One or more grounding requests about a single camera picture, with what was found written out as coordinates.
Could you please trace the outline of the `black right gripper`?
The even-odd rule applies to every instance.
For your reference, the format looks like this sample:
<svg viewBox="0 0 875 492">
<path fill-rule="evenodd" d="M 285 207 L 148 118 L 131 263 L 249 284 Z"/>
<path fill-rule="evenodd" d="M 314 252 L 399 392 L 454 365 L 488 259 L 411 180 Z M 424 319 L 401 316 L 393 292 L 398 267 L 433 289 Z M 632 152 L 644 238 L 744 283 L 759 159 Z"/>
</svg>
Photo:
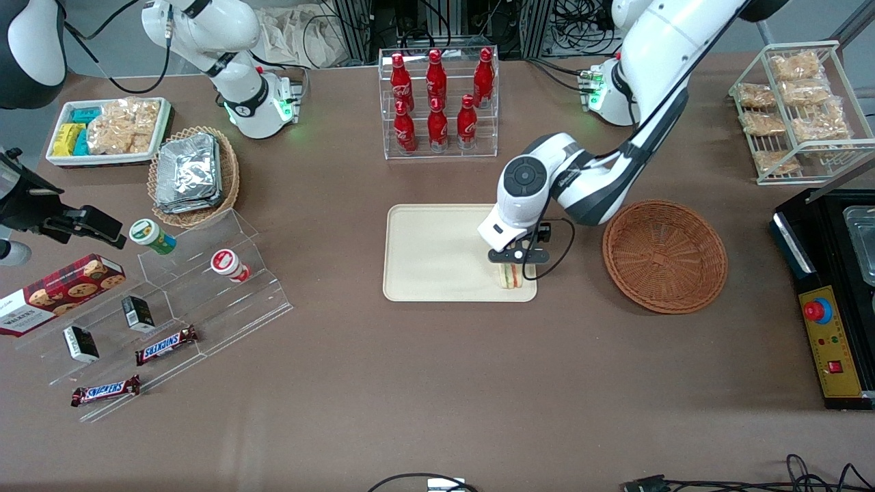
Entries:
<svg viewBox="0 0 875 492">
<path fill-rule="evenodd" d="M 91 205 L 69 210 L 66 217 L 68 206 L 60 199 L 65 190 L 21 165 L 21 154 L 19 148 L 2 150 L 3 227 L 43 234 L 62 244 L 78 236 L 123 249 L 127 238 L 122 233 L 122 222 Z"/>
</svg>

